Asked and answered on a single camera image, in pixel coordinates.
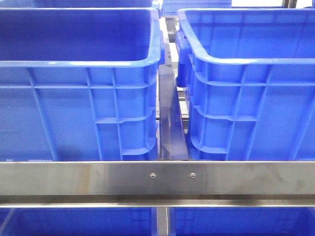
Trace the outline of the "blue crate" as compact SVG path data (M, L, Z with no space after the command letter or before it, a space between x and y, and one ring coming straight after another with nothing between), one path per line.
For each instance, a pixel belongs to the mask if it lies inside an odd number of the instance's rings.
M157 158L153 8L2 8L0 159Z
M1 0L1 8L134 8L160 10L158 0Z
M153 208L18 208L2 236L155 236Z
M193 160L315 158L315 11L178 11Z
M231 8L231 0L164 0L162 16L177 16L177 11L184 8Z
M176 207L175 236L313 236L313 207Z

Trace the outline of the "blue crate front left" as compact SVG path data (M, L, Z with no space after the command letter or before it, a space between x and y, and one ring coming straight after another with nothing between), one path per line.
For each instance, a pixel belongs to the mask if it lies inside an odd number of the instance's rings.
M2 8L0 159L157 158L153 8Z

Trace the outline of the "steel centre divider bar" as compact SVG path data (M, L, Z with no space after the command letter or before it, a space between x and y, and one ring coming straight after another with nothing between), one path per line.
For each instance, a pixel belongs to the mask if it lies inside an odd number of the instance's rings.
M189 155L164 19L160 22L160 28L163 32L165 49L165 64L160 65L158 69L160 159L188 161Z

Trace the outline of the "blue crate back left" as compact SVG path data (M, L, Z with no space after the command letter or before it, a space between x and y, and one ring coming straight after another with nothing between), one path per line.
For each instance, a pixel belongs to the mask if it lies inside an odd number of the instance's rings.
M158 0L1 0L1 8L134 8L160 10Z

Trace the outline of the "steel shelf front rail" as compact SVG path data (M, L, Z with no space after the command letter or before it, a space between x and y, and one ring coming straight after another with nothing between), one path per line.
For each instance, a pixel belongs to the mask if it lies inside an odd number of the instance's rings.
M0 205L312 207L314 162L2 162Z

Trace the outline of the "steel lower vertical post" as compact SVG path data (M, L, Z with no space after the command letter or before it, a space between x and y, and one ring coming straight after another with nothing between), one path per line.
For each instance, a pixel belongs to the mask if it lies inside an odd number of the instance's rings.
M170 207L156 208L156 235L171 236L171 209Z

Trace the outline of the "blue crate front right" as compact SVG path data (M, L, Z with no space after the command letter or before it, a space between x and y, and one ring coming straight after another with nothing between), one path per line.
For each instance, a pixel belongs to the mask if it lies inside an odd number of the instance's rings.
M315 158L315 11L178 11L193 160Z

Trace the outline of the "blue crate lower left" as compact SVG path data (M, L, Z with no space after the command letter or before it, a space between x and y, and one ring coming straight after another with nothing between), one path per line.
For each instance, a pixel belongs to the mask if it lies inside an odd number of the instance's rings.
M2 236L155 236L153 208L18 208Z

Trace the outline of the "blue crate back right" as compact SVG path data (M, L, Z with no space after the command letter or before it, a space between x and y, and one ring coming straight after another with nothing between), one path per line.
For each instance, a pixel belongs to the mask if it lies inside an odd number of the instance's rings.
M177 11L184 8L231 8L231 0L164 0L162 16L177 16Z

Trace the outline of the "blue crate lower right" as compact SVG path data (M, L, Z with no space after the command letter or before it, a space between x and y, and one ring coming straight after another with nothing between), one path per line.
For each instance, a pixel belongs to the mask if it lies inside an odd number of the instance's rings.
M313 207L176 207L175 236L313 236Z

